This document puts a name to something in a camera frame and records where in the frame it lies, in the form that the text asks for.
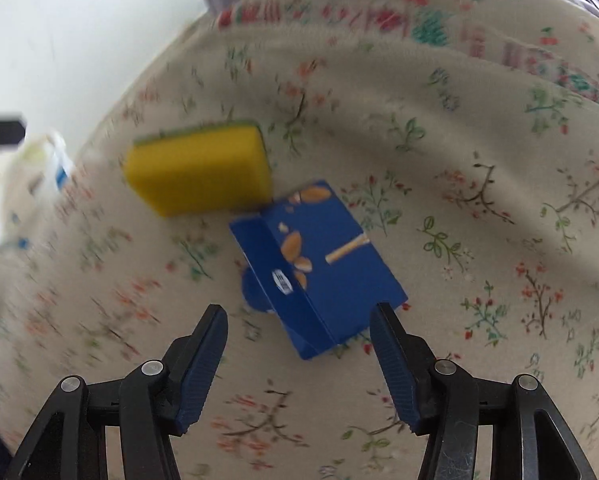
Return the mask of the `blue cardboard box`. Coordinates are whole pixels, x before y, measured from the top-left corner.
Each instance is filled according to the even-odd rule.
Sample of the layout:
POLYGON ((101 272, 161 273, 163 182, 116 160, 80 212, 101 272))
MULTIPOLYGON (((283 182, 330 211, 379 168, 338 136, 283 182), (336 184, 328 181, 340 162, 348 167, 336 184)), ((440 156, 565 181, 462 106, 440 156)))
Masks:
POLYGON ((377 304, 408 296, 333 188, 310 183, 230 224, 248 305, 278 316, 303 360, 364 332, 377 304))

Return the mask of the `white patterned trash bin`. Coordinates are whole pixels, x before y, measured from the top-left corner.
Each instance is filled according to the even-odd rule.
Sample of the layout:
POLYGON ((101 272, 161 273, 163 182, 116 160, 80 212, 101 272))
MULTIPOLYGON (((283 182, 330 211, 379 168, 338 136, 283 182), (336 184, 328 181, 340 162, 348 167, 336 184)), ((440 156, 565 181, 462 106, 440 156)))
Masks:
POLYGON ((38 223, 60 197, 73 169, 57 131, 23 141, 0 184, 0 252, 30 247, 38 223))

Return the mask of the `yellow green sponge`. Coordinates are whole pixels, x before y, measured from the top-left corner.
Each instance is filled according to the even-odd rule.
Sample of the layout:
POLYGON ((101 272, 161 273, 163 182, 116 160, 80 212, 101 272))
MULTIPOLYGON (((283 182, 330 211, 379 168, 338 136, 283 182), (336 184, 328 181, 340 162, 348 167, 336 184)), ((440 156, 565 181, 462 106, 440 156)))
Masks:
POLYGON ((272 200, 272 170, 254 122, 221 122, 138 141, 123 172, 141 200, 166 218, 251 210, 272 200))

